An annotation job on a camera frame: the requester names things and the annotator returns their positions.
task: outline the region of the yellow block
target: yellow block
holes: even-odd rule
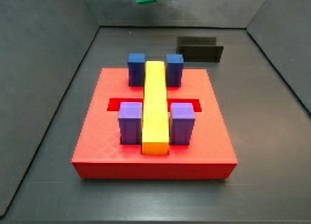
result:
[[[165,65],[145,62],[141,116],[141,153],[166,155],[169,152],[169,113]]]

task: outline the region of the red platform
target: red platform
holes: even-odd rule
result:
[[[182,70],[182,85],[169,100],[190,100],[196,123],[189,146],[169,146],[166,156],[145,156],[138,145],[120,145],[117,103],[141,101],[142,87],[128,87],[128,70],[104,68],[90,100],[72,163],[81,178],[228,178],[236,154],[202,69]]]

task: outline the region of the gray floor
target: gray floor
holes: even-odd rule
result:
[[[208,68],[238,165],[225,181],[82,181],[69,163],[101,67],[217,36]],[[102,28],[2,221],[311,220],[311,121],[242,30]]]

